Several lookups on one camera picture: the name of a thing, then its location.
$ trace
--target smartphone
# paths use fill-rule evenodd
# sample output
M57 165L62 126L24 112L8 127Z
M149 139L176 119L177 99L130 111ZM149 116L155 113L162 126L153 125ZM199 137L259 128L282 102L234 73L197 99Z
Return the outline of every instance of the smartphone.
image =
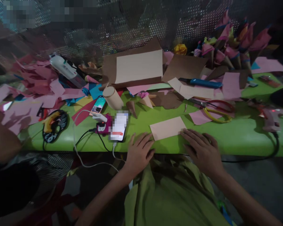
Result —
M112 129L110 130L110 140L123 142L129 120L129 113L116 113Z
M105 98L103 96L98 96L98 98L97 98L95 104L93 105L89 115L101 113L105 104L106 104Z

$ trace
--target perforated metal wall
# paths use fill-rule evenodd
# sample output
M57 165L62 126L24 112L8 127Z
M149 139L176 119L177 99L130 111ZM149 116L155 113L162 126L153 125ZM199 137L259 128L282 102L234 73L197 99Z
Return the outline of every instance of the perforated metal wall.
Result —
M36 0L34 5L35 28L12 28L31 49L45 58L57 52L96 65L104 55L143 46L155 35L164 50L181 38L191 51L213 32L226 7L235 28L245 16L256 21L255 34L283 14L283 0Z

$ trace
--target hand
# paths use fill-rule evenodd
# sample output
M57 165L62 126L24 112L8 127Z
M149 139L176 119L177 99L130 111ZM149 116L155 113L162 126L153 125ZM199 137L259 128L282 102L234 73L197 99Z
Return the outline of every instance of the hand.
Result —
M134 143L135 133L131 137L127 160L122 168L133 179L148 165L150 159L153 157L155 149L150 150L154 144L154 140L150 140L152 133L143 133Z
M200 171L211 179L225 173L214 137L207 133L203 136L192 129L184 129L180 134L190 143L184 147Z

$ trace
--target glue bottle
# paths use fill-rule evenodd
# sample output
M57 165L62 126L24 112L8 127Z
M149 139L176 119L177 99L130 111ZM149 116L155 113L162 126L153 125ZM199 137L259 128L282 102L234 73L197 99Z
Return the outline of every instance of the glue bottle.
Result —
M85 80L78 74L76 66L70 64L63 57L53 54L50 56L51 65L64 75L72 84L79 89L86 85Z

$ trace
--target green tablecloth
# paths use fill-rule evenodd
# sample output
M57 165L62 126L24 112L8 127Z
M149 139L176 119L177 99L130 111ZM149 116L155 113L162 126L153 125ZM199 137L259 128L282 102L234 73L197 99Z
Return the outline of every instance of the green tablecloth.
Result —
M261 74L254 75L254 82L258 83L259 86L255 88L246 88L242 92L243 97L256 97L267 101L269 95L277 90L276 88L272 88L259 81L257 77L260 75ZM123 93L121 98L124 103L133 99L127 91ZM186 112L184 112L186 103L188 103L188 106ZM72 130L73 120L71 119L71 116L75 114L75 111L72 106L63 106L61 109L69 113L69 126L60 134L53 144L45 145L47 151L73 150L74 135ZM259 112L256 109L247 106L245 102L236 102L236 117L231 122L225 124L208 122L199 126L194 125L189 113L197 110L199 109L194 107L193 104L187 100L184 100L179 108L170 110L165 110L163 107L154 107L154 109L150 109L138 103L136 104L138 119L135 119L134 117L130 118L130 123L126 131L126 141L124 143L118 143L115 151L127 152L128 142L134 132L136 132L137 135L142 132L151 132L149 125L180 116L187 128L192 128L200 133L206 132L214 136L218 141L222 154L265 156L273 152L275 139L272 134L262 130L264 120L263 118L258 117ZM108 112L112 114L115 113L115 111L107 106L103 114ZM94 128L95 125L96 121L91 117L88 117L80 125L75 126L76 141L85 131ZM280 151L278 156L283 156L283 117L281 117L280 125L282 130L279 132ZM43 125L41 123L29 127L29 134L30 136L33 136L33 138L26 142L24 149L42 150L42 128ZM106 147L112 150L112 143L108 141L108 136L103 137L103 140ZM185 153L182 145L183 143L185 143L185 141L181 136L174 136L156 141L153 147L156 149L156 153ZM78 144L77 149L80 152L106 152L97 134L85 136Z

